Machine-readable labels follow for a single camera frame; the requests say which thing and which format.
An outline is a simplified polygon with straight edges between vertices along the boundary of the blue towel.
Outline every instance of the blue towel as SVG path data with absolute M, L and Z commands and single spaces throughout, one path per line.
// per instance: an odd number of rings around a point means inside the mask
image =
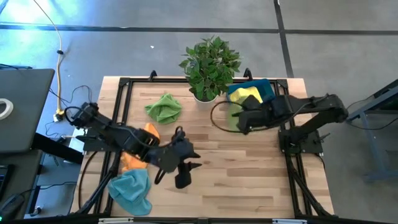
M 147 169 L 134 169 L 109 181 L 109 194 L 131 215 L 148 215 L 152 204 L 146 199 L 150 189 Z

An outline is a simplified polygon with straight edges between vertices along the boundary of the potted plant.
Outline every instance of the potted plant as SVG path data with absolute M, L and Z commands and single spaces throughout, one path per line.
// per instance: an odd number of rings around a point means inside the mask
M 227 84 L 233 82 L 239 72 L 239 52 L 231 50 L 227 41 L 219 37 L 202 39 L 193 49 L 186 48 L 187 59 L 179 65 L 184 73 L 200 108 L 211 108 L 217 96 L 228 91 Z

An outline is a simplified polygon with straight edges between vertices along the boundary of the black cable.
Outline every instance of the black cable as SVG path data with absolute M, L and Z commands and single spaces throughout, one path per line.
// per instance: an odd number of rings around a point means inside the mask
M 306 106 L 311 105 L 311 104 L 315 104 L 315 103 L 319 103 L 319 102 L 321 102 L 322 100 L 324 100 L 325 98 L 327 98 L 328 96 L 329 96 L 329 94 L 326 94 L 324 97 L 320 98 L 319 100 L 314 100 L 314 101 L 311 101 L 311 102 L 308 102 L 308 103 L 303 104 L 292 116 L 290 116 L 289 118 L 287 118 L 285 121 L 281 122 L 280 124 L 286 123 L 286 122 L 288 122 L 290 119 L 294 118 L 294 117 L 295 117 L 296 115 L 298 115 L 298 114 L 300 113 L 300 111 L 301 111 L 303 108 L 305 108 Z M 213 111 L 214 111 L 214 109 L 215 109 L 218 105 L 220 105 L 220 104 L 222 104 L 222 103 L 232 103 L 232 104 L 235 104 L 235 105 L 239 105 L 239 106 L 241 106 L 242 108 L 244 107 L 242 104 L 237 103 L 237 102 L 232 102 L 232 101 L 221 101 L 221 102 L 218 102 L 218 103 L 216 103 L 216 105 L 214 105 L 214 107 L 213 107 L 213 108 L 211 109 L 211 111 L 210 111 L 210 121 L 211 121 L 211 123 L 212 123 L 216 128 L 218 128 L 218 129 L 220 129 L 220 130 L 222 130 L 222 131 L 226 131 L 226 132 L 229 132 L 229 133 L 243 133 L 242 131 L 228 130 L 228 129 L 222 128 L 222 127 L 218 126 L 218 125 L 214 122 L 214 120 L 213 120 Z M 271 128 L 276 128 L 276 127 L 279 126 L 280 124 L 276 124 L 276 125 L 274 125 L 274 126 L 269 126 L 269 127 L 265 127 L 265 128 L 252 129 L 252 130 L 250 130 L 250 132 L 253 132 L 253 131 L 263 131 L 263 130 L 268 130 L 268 129 L 271 129 Z
M 323 160 L 322 156 L 319 155 L 319 153 L 314 153 L 314 155 L 317 156 L 321 160 L 321 162 L 323 164 L 323 169 L 326 170 L 325 161 Z
M 20 68 L 32 69 L 32 67 L 30 67 L 30 66 L 25 66 L 25 67 L 17 68 L 17 67 L 12 66 L 12 65 L 6 65 L 6 64 L 0 63 L 0 70 L 3 69 L 4 67 L 13 68 L 13 69 L 15 69 L 15 70 L 19 70 Z
M 56 96 L 57 98 L 59 98 L 65 107 L 68 107 L 68 105 L 65 103 L 65 102 L 67 102 L 67 101 L 66 101 L 65 99 L 59 97 L 56 93 L 54 93 L 54 91 L 53 91 L 51 88 L 50 88 L 49 92 L 50 92 L 51 94 L 53 94 L 54 96 Z
M 61 185 L 65 185 L 65 184 L 77 184 L 77 182 L 66 181 L 66 182 L 64 182 L 64 183 L 62 183 L 62 184 L 53 184 L 53 185 L 50 185 L 50 186 L 48 186 L 48 187 L 40 188 L 40 190 L 47 190 L 47 189 L 49 189 L 49 188 L 51 188 L 51 187 L 54 187 L 54 186 L 61 186 Z M 33 190 L 36 190 L 36 189 L 25 190 L 25 191 L 19 193 L 18 195 L 23 196 L 24 193 L 26 193 L 26 192 L 31 192 L 31 191 L 33 191 Z
M 78 202 L 78 206 L 79 209 L 81 209 L 81 184 L 83 183 L 83 177 L 86 174 L 86 170 L 88 167 L 88 164 L 91 162 L 91 160 L 94 158 L 95 154 L 97 154 L 97 152 L 93 152 L 92 155 L 88 158 L 83 171 L 81 172 L 81 177 L 80 177 L 80 181 L 79 181 L 79 188 L 78 188 L 78 195 L 77 195 L 77 202 Z
M 398 120 L 398 118 L 393 119 L 393 120 L 390 121 L 388 124 L 386 124 L 386 125 L 384 125 L 384 126 L 381 126 L 380 128 L 362 128 L 362 127 L 359 127 L 359 126 L 357 126 L 357 125 L 351 124 L 350 122 L 347 122 L 347 124 L 350 125 L 350 126 L 352 126 L 352 127 L 354 127 L 354 128 L 359 128 L 359 129 L 362 129 L 362 130 L 377 131 L 377 130 L 381 130 L 381 129 L 383 129 L 383 128 L 389 126 L 390 124 L 394 123 L 396 120 Z
M 44 127 L 45 127 L 45 135 L 46 135 L 47 137 L 51 137 L 51 136 L 54 136 L 54 135 L 55 135 L 54 138 L 57 138 L 58 135 L 59 135 L 60 133 L 52 133 L 52 134 L 49 134 L 50 128 L 48 128 L 47 125 L 52 124 L 52 123 L 54 123 L 54 121 L 48 122 L 47 124 L 44 125 Z
M 349 106 L 347 106 L 346 109 L 348 110 L 348 108 L 350 108 L 350 107 L 353 106 L 354 104 L 359 103 L 359 102 L 364 102 L 364 101 L 370 99 L 372 96 L 373 96 L 373 95 L 370 95 L 369 97 L 367 97 L 367 98 L 364 99 L 364 100 L 355 101 L 354 103 L 352 103 L 352 104 L 350 104 Z
M 68 106 L 67 108 L 65 108 L 65 110 L 64 110 L 64 112 L 65 112 L 65 119 L 66 119 L 70 124 L 72 124 L 72 122 L 73 122 L 73 121 L 71 121 L 71 119 L 70 119 L 69 116 L 67 115 L 67 111 L 70 110 L 70 109 L 78 109 L 78 110 L 80 110 L 80 111 L 86 113 L 86 111 L 82 110 L 81 108 L 79 108 L 79 107 L 77 107 L 77 106 Z M 100 121 L 97 117 L 94 117 L 94 119 L 96 119 L 97 121 L 99 121 L 99 122 L 102 123 L 102 121 Z M 169 146 L 175 144 L 175 143 L 178 141 L 178 139 L 179 139 L 179 138 L 174 138 L 174 139 L 172 139 L 169 143 L 164 144 L 163 146 L 151 146 L 151 145 L 148 145 L 148 144 L 142 142 L 142 141 L 133 133 L 133 131 L 131 131 L 130 128 L 127 128 L 127 127 L 124 127 L 124 126 L 108 126 L 108 128 L 111 128 L 111 129 L 120 129 L 120 130 L 128 131 L 128 132 L 130 133 L 130 135 L 131 135 L 133 138 L 135 138 L 135 139 L 137 140 L 137 142 L 138 142 L 141 146 L 147 147 L 147 148 L 149 148 L 149 149 L 161 149 L 161 148 L 169 147 Z M 179 129 L 182 129 L 182 127 L 181 127 L 181 126 L 178 126 L 178 127 L 175 129 L 175 132 L 177 133 L 177 131 L 178 131 Z
M 92 102 L 92 90 L 91 90 L 91 88 L 89 87 L 89 86 L 87 86 L 87 85 L 81 85 L 81 86 L 78 86 L 78 87 L 76 87 L 73 91 L 72 91 L 72 97 L 71 97 L 71 99 L 70 100 L 66 100 L 66 99 L 64 99 L 64 98 L 62 98 L 62 97 L 60 97 L 60 96 L 58 96 L 51 88 L 50 88 L 50 93 L 52 93 L 53 95 L 55 95 L 57 98 L 59 98 L 62 102 L 63 102 L 63 104 L 67 107 L 67 105 L 65 104 L 65 102 L 67 102 L 67 103 L 72 103 L 72 101 L 73 101 L 73 94 L 75 93 L 75 91 L 77 90 L 77 89 L 79 89 L 79 88 L 82 88 L 82 87 L 86 87 L 87 88 L 87 90 L 88 90 L 88 101 L 91 103 Z

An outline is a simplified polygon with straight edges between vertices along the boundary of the gray floor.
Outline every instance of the gray floor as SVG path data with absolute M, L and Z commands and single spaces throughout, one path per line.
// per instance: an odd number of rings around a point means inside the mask
M 277 28 L 271 0 L 150 0 L 150 1 L 39 1 L 56 24 L 117 27 L 212 27 Z M 397 30 L 395 0 L 280 0 L 286 29 Z M 0 22 L 49 24 L 29 0 L 9 0 Z M 1 63 L 55 68 L 58 37 L 54 31 L 0 30 Z M 70 99 L 76 86 L 88 85 L 96 100 L 105 75 L 182 75 L 177 66 L 186 46 L 208 33 L 171 32 L 61 32 L 66 56 L 62 62 L 62 96 Z M 279 34 L 220 34 L 241 52 L 242 67 L 255 77 L 286 77 Z M 294 76 L 304 78 L 311 95 L 336 93 L 345 105 L 362 100 L 398 75 L 398 36 L 386 35 L 287 35 Z M 55 80 L 52 88 L 56 89 Z M 75 93 L 73 105 L 87 100 L 86 90 Z M 56 99 L 49 95 L 38 132 L 52 120 Z M 372 117 L 371 125 L 385 124 L 393 117 Z M 71 134 L 66 123 L 50 125 L 50 133 Z M 375 132 L 382 148 L 391 149 L 398 125 Z M 345 218 L 398 222 L 398 180 L 372 184 L 362 176 L 374 170 L 364 132 L 346 124 L 330 124 L 325 139 L 326 175 L 335 213 Z M 77 180 L 78 166 L 56 167 L 46 158 L 43 185 Z M 66 214 L 73 186 L 40 193 L 57 203 L 41 205 L 43 216 Z

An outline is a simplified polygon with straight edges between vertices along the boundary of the wooden tabletop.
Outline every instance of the wooden tabletop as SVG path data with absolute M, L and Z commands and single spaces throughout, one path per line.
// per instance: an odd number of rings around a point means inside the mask
M 108 117 L 112 117 L 119 78 L 104 77 L 99 94 L 99 111 Z M 291 95 L 307 97 L 303 79 L 288 78 L 287 82 Z M 177 172 L 165 175 L 159 185 L 153 184 L 158 168 L 148 166 L 152 187 L 147 199 L 153 205 L 148 216 L 293 218 L 286 163 L 277 142 L 278 128 L 247 136 L 221 131 L 211 124 L 210 111 L 197 110 L 188 88 L 187 83 L 135 83 L 132 88 L 127 125 L 143 128 L 146 123 L 153 123 L 162 143 L 170 141 L 177 126 L 183 126 L 195 152 L 201 155 L 200 159 L 192 161 L 203 164 L 191 171 L 192 184 L 184 189 L 175 188 L 174 177 Z M 121 105 L 124 105 L 126 92 L 123 93 Z M 144 110 L 145 105 L 155 103 L 164 93 L 171 93 L 183 108 L 177 122 L 167 125 L 156 123 Z M 217 101 L 224 99 L 224 96 L 218 97 Z M 216 109 L 214 117 L 216 123 L 226 125 L 226 107 Z M 310 118 L 310 114 L 298 115 L 296 125 Z M 88 157 L 85 156 L 82 169 Z M 103 152 L 97 153 L 88 165 L 81 186 L 82 203 L 98 185 L 103 157 Z M 322 162 L 314 155 L 303 154 L 302 157 L 308 188 L 325 210 L 333 213 Z M 71 212 L 78 209 L 77 193 L 76 190 Z M 105 190 L 103 208 L 107 194 Z M 304 211 L 299 190 L 298 197 L 300 208 Z M 112 216 L 131 215 L 114 202 Z

